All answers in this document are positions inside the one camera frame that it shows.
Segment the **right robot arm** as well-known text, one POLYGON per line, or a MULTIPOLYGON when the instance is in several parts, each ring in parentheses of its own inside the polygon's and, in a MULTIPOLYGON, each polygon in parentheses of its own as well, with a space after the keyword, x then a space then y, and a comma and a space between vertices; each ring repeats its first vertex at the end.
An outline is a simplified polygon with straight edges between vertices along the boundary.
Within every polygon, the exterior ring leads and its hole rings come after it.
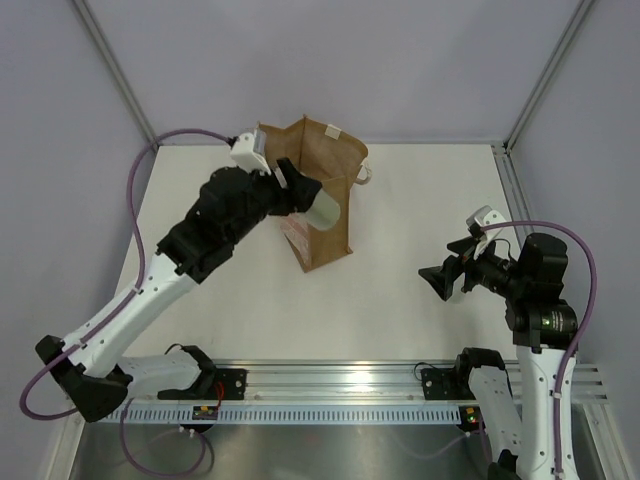
POLYGON ((442 265, 418 274, 442 300, 452 296, 458 278, 464 280, 464 292, 482 286, 504 299, 521 396, 513 399, 500 353, 484 348, 465 348, 453 368, 444 371, 441 385, 478 402, 491 451, 488 478, 576 479, 571 414, 575 358, 569 347, 578 321, 561 298, 567 246, 554 236, 532 233, 517 259, 504 259, 496 255, 493 242, 477 254, 479 244, 473 236, 454 241, 442 265))

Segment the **clear jar white lid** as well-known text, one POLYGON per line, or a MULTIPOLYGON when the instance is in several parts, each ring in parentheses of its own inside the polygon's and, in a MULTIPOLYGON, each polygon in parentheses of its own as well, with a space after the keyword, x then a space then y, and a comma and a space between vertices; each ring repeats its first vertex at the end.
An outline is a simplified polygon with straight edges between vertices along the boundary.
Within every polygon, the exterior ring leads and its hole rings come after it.
POLYGON ((341 207, 324 189, 320 189, 303 216, 311 227, 319 231, 328 231, 340 219, 341 207))

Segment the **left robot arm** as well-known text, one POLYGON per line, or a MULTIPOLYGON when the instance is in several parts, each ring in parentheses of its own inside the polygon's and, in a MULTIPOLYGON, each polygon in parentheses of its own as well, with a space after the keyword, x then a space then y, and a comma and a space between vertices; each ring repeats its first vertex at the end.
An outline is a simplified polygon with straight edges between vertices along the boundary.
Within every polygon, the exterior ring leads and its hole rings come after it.
POLYGON ((320 181, 287 158, 277 166, 267 172, 214 171, 127 290, 75 332, 38 342, 35 350, 47 371, 85 421, 99 421, 144 395, 200 400, 213 394, 217 367, 197 346, 148 357, 124 353, 161 313, 228 261, 266 217, 301 213, 315 227, 335 223, 340 208, 320 181))

